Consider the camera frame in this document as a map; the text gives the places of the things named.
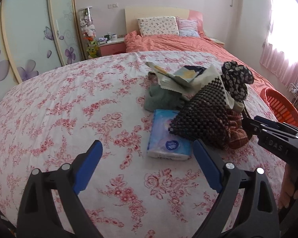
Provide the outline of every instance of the floral pillow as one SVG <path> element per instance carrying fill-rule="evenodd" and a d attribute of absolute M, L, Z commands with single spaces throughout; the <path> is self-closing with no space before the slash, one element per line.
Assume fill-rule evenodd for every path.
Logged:
<path fill-rule="evenodd" d="M 175 17 L 151 17 L 138 19 L 140 34 L 144 36 L 177 35 L 179 30 Z"/>

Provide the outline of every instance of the pink curtain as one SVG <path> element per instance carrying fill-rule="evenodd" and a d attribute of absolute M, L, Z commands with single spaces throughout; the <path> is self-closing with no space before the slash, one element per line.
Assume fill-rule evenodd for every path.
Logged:
<path fill-rule="evenodd" d="M 298 4 L 295 0 L 271 2 L 270 30 L 260 63 L 288 87 L 298 82 Z"/>

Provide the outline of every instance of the red plastic basket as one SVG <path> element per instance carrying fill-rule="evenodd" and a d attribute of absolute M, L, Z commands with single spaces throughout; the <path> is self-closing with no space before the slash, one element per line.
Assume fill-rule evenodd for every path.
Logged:
<path fill-rule="evenodd" d="M 279 122 L 286 122 L 298 127 L 298 111 L 284 95 L 267 87 L 261 91 L 260 97 Z"/>

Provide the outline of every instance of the pillow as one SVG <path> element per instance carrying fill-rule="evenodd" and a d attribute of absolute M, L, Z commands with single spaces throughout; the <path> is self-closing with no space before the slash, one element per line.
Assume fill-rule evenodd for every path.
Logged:
<path fill-rule="evenodd" d="M 179 36 L 181 37 L 200 37 L 199 33 L 190 29 L 179 29 Z"/>
<path fill-rule="evenodd" d="M 177 24 L 181 37 L 200 37 L 197 20 L 185 20 L 177 17 Z"/>
<path fill-rule="evenodd" d="M 140 34 L 144 36 L 153 35 L 177 35 L 178 25 L 175 17 L 151 17 L 138 19 Z"/>

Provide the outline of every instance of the wooden headboard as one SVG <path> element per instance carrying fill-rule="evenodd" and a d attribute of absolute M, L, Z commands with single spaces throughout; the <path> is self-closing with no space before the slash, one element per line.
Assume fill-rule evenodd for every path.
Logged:
<path fill-rule="evenodd" d="M 203 31 L 202 13 L 189 9 L 181 9 L 174 7 L 126 7 L 126 30 L 127 33 L 137 30 L 138 18 L 161 17 L 161 16 L 178 16 L 182 19 L 197 20 L 198 30 Z"/>

